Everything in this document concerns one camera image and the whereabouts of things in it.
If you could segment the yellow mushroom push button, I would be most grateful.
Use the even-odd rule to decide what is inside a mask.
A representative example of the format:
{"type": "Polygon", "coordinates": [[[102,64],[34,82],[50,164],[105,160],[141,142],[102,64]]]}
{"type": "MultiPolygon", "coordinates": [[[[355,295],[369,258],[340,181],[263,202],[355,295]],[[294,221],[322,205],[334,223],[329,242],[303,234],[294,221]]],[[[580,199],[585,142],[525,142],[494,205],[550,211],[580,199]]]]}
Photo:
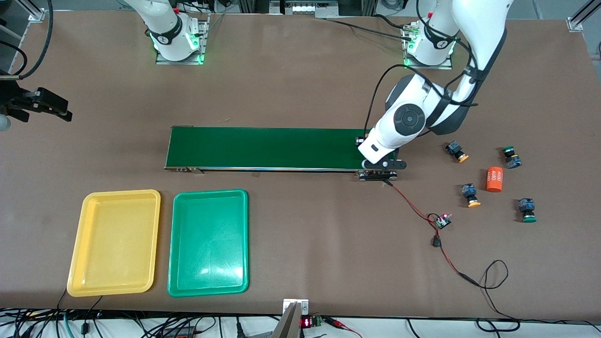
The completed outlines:
{"type": "Polygon", "coordinates": [[[477,199],[477,190],[476,190],[474,184],[472,184],[472,183],[464,184],[461,187],[461,191],[462,191],[463,197],[467,201],[468,208],[474,208],[474,207],[481,205],[481,203],[477,199]]]}
{"type": "Polygon", "coordinates": [[[458,163],[462,163],[469,158],[469,156],[463,151],[462,146],[457,141],[451,141],[445,146],[445,150],[455,159],[458,163]]]}

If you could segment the orange cylindrical capacitor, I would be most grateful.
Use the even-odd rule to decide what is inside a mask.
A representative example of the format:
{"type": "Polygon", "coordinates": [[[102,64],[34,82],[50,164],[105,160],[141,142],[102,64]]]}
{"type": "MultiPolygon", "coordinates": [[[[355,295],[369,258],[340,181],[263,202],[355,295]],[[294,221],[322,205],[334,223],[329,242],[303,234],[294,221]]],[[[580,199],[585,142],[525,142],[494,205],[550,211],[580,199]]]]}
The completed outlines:
{"type": "Polygon", "coordinates": [[[501,192],[503,190],[504,171],[502,167],[489,167],[486,175],[485,190],[488,192],[501,192]]]}

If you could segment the green mushroom push button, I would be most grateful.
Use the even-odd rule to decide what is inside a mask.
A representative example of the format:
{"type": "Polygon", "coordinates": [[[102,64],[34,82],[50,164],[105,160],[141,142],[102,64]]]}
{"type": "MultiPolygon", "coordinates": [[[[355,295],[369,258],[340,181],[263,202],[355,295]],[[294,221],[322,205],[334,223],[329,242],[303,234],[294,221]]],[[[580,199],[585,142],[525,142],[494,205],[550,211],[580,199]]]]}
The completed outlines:
{"type": "Polygon", "coordinates": [[[535,223],[537,219],[535,218],[535,203],[533,199],[530,198],[522,198],[518,201],[518,208],[522,214],[522,222],[524,223],[535,223]]]}
{"type": "Polygon", "coordinates": [[[505,163],[508,169],[515,169],[522,166],[523,163],[513,146],[502,148],[502,153],[505,156],[505,163]]]}

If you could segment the green conveyor belt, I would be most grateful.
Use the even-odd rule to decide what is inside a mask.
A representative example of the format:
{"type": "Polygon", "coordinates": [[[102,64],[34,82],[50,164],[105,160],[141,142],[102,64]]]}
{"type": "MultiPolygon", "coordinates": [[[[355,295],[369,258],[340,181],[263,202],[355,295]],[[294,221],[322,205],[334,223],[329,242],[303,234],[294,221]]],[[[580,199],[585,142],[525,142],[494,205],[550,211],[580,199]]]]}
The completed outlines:
{"type": "MultiPolygon", "coordinates": [[[[396,179],[398,171],[362,168],[361,129],[174,126],[165,169],[356,173],[360,181],[396,179]]],[[[400,160],[396,150],[384,157],[400,160]]]]}

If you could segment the grey control box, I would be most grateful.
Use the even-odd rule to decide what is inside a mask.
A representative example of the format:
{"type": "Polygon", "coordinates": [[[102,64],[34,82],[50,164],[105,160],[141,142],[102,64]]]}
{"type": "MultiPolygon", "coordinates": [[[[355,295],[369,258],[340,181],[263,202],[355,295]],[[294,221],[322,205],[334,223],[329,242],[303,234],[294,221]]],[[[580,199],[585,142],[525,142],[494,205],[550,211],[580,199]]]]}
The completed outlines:
{"type": "Polygon", "coordinates": [[[339,16],[339,2],[337,0],[269,0],[268,13],[333,18],[339,16]]]}

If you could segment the yellow plastic tray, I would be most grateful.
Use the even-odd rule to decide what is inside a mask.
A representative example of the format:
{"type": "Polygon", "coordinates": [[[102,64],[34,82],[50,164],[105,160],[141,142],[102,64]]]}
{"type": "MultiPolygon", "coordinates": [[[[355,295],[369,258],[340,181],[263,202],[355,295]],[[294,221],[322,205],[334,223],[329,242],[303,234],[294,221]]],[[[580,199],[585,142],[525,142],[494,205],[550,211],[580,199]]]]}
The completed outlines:
{"type": "Polygon", "coordinates": [[[67,293],[79,298],[148,291],[154,282],[160,209],[157,190],[86,196],[67,293]]]}

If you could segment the red alligator clip lead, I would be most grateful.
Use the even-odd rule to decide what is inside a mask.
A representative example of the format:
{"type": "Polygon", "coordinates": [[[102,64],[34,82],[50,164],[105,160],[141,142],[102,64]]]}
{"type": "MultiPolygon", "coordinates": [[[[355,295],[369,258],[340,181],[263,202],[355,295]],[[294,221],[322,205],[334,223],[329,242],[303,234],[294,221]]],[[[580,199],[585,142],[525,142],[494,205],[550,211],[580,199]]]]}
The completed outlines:
{"type": "Polygon", "coordinates": [[[333,319],[333,317],[322,316],[322,320],[326,324],[333,326],[336,329],[347,331],[347,332],[352,332],[353,334],[357,335],[359,338],[363,338],[363,336],[361,334],[359,334],[359,332],[357,332],[353,329],[350,329],[347,325],[343,324],[342,322],[338,321],[337,319],[333,319]]]}

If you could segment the green plastic tray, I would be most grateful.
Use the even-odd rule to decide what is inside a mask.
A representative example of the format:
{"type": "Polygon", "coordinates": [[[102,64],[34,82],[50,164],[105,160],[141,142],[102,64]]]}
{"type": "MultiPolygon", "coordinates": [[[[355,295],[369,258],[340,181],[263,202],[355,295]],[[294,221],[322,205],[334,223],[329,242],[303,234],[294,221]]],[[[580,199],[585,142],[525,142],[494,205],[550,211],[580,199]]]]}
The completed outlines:
{"type": "Polygon", "coordinates": [[[245,190],[187,191],[174,197],[167,282],[173,298],[248,289],[248,211],[245,190]]]}

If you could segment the aluminium frame profile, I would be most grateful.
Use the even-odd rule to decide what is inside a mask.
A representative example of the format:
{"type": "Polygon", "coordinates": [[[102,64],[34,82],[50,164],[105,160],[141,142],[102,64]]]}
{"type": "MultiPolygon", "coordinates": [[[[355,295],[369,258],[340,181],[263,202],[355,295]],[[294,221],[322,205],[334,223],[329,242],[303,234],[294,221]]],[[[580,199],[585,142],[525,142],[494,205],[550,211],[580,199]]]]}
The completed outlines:
{"type": "Polygon", "coordinates": [[[569,32],[581,32],[583,23],[601,8],[601,0],[587,0],[573,15],[567,17],[566,24],[569,32]]]}
{"type": "Polygon", "coordinates": [[[44,20],[45,9],[36,5],[34,0],[19,0],[21,6],[29,13],[28,21],[42,22],[44,20]]]}

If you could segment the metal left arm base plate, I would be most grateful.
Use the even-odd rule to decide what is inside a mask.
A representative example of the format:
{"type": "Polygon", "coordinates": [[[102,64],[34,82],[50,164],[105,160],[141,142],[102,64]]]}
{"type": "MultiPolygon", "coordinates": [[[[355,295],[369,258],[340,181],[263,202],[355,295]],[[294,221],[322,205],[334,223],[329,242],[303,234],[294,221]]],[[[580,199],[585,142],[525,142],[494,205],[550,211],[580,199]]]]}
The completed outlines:
{"type": "Polygon", "coordinates": [[[406,66],[416,69],[452,69],[451,54],[455,44],[453,37],[429,33],[419,21],[404,25],[401,36],[408,37],[408,41],[403,42],[403,61],[406,66]]]}

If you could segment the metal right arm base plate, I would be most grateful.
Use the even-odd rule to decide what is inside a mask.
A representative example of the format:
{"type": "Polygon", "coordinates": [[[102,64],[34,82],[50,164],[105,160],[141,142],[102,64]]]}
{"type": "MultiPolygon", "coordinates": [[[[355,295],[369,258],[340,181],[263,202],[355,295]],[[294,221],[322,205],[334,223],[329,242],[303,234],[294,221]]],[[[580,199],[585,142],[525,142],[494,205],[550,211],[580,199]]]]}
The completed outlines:
{"type": "Polygon", "coordinates": [[[209,21],[200,21],[185,13],[179,13],[177,16],[182,23],[170,44],[161,44],[161,41],[167,41],[164,36],[160,36],[158,40],[152,38],[156,50],[155,64],[202,65],[208,44],[209,21]]]}

